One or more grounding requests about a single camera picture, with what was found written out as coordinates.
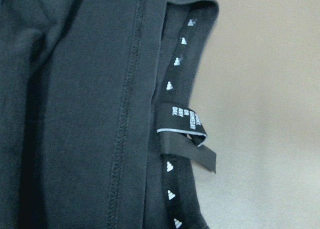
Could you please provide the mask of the black graphic t-shirt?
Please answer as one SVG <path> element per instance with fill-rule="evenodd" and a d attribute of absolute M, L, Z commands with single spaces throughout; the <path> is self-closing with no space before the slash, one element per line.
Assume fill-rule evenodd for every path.
<path fill-rule="evenodd" d="M 0 0 L 0 226 L 206 229 L 189 108 L 216 0 Z"/>

